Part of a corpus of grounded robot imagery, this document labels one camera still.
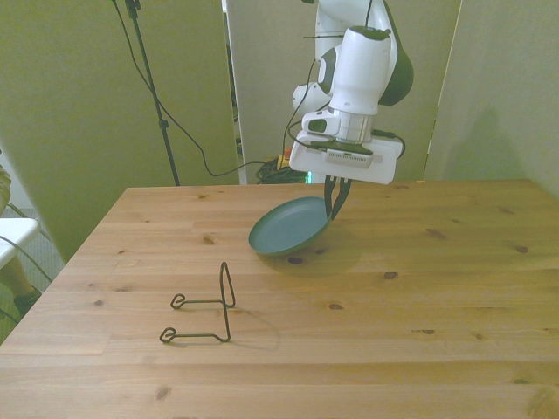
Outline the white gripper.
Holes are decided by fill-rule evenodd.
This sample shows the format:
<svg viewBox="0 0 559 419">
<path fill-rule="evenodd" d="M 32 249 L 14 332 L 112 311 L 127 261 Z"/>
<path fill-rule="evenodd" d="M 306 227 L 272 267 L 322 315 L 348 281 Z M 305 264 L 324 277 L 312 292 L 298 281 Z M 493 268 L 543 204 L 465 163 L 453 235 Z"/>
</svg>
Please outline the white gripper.
<svg viewBox="0 0 559 419">
<path fill-rule="evenodd" d="M 394 179 L 398 158 L 398 141 L 372 137 L 361 144 L 370 151 L 349 151 L 349 143 L 330 148 L 326 141 L 332 137 L 310 134 L 301 130 L 293 144 L 289 165 L 294 170 L 326 175 L 324 202 L 327 217 L 335 219 L 349 196 L 352 180 L 388 184 Z M 341 178 L 339 193 L 332 203 L 333 177 Z"/>
</svg>

